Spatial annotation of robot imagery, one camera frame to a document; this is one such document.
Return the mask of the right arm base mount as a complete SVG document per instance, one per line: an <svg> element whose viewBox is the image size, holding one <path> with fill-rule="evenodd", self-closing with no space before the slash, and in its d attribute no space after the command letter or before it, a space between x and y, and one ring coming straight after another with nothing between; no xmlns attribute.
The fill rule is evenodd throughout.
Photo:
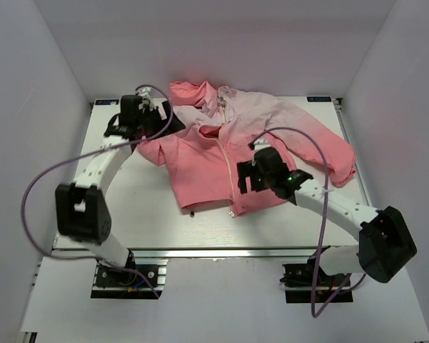
<svg viewBox="0 0 429 343"><path fill-rule="evenodd" d="M329 296L340 288L345 274L327 276L318 273L316 283L316 304L324 303ZM310 304L313 270L308 264L284 264L283 276L279 282L283 285L286 304Z"/></svg>

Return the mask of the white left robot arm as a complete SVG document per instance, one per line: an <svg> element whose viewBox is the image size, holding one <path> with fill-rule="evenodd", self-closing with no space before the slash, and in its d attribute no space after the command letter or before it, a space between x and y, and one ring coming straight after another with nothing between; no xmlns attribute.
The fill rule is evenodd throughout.
<svg viewBox="0 0 429 343"><path fill-rule="evenodd" d="M69 184L55 191L59 234L92 252L99 263L113 267L112 277L122 285L136 278L130 249L112 234L112 218L105 194L124 162L141 142L175 134L185 128L170 101L154 103L148 94L124 95L119 113L107 124L100 148L87 167Z"/></svg>

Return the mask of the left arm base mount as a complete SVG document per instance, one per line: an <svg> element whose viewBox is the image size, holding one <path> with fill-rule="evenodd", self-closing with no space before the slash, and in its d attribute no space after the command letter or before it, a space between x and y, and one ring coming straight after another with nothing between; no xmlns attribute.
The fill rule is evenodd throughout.
<svg viewBox="0 0 429 343"><path fill-rule="evenodd" d="M163 260L138 260L136 270L143 275L141 277L134 273L124 274L117 269L97 264L91 287L91 298L157 300L158 297L147 282L160 296L166 279L166 265L167 262Z"/></svg>

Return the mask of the pink hooded zip jacket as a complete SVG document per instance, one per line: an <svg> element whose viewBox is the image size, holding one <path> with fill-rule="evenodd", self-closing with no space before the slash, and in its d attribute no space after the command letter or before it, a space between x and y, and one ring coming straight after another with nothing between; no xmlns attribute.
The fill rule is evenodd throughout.
<svg viewBox="0 0 429 343"><path fill-rule="evenodd" d="M241 91L207 81L172 82L175 115L185 129L137 146L157 166L166 165L182 209L211 202L230 203L240 216L283 204L270 189L242 194L237 163L253 158L248 144L261 135L290 169L294 156L328 166L333 186L343 187L355 174L351 145L298 105L270 94Z"/></svg>

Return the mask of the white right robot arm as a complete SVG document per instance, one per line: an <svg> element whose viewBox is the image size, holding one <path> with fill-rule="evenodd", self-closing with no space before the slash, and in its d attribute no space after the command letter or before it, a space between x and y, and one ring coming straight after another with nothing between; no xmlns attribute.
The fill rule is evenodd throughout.
<svg viewBox="0 0 429 343"><path fill-rule="evenodd" d="M365 273L389 282L417 253L404 217L394 207L376 209L327 192L311 174L291 170L276 149L267 147L237 164L241 193L270 189L278 198L309 209L345 230L356 245L324 247L308 259L309 279L323 285L337 274Z"/></svg>

